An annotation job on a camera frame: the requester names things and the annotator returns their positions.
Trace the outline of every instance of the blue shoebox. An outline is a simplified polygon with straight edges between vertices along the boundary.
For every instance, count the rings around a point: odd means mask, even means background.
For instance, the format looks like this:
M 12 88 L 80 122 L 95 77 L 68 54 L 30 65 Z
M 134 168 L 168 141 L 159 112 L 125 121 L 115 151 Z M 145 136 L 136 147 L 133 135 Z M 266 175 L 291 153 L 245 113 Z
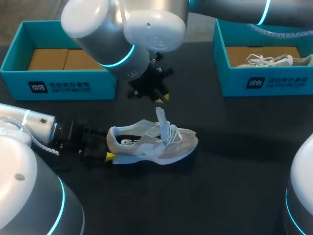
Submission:
M 28 71 L 37 48 L 81 49 L 64 33 L 60 21 L 22 22 L 0 69 L 15 100 L 115 98 L 116 79 L 107 70 Z
M 300 28 L 262 26 L 292 33 Z M 223 96 L 266 96 L 313 94 L 313 67 L 231 67 L 226 47 L 297 47 L 302 58 L 313 54 L 313 37 L 279 39 L 251 30 L 243 23 L 216 20 L 213 54 Z

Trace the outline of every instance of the shoe logo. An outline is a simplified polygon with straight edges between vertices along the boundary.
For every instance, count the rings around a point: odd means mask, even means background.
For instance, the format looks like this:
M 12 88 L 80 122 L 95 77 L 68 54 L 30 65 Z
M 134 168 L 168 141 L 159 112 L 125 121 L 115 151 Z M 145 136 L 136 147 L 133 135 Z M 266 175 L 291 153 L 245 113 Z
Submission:
M 136 143 L 137 141 L 133 141 L 133 140 L 122 140 L 121 144 L 122 145 L 132 145 L 134 143 Z
M 247 89 L 261 89 L 263 87 L 264 77 L 252 77 L 248 80 Z

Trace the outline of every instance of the white sneaker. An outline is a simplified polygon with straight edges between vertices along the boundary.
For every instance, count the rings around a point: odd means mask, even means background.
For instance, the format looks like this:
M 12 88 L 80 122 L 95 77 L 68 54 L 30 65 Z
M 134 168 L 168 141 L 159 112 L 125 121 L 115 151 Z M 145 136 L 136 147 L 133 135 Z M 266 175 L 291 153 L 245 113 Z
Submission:
M 292 66 L 293 65 L 293 57 L 291 55 L 282 55 L 277 58 L 266 57 L 264 58 L 262 55 L 258 56 L 255 54 L 251 54 L 247 58 L 249 64 L 239 65 L 238 67 L 277 67 L 277 66 Z
M 152 161 L 165 165 L 191 154 L 198 145 L 196 132 L 170 125 L 165 112 L 156 108 L 159 122 L 142 120 L 126 127 L 112 127 L 107 135 L 110 152 L 116 155 L 113 164 Z

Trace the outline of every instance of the floor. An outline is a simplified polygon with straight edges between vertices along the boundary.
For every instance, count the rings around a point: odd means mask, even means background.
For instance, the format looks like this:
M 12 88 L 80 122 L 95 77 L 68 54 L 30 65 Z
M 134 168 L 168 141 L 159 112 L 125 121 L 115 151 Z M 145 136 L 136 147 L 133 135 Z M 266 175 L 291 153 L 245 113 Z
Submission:
M 22 21 L 59 20 L 66 0 L 0 0 L 0 45 L 9 45 Z M 212 40 L 214 18 L 190 13 L 187 42 Z

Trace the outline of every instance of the box logo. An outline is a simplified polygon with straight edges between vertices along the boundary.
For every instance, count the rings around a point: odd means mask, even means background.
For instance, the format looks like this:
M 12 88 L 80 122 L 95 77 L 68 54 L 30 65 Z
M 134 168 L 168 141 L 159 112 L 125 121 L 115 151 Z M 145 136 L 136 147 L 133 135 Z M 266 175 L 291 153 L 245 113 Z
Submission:
M 29 82 L 32 93 L 48 93 L 44 82 Z
M 252 77 L 246 86 L 247 89 L 261 89 L 265 82 L 265 77 Z

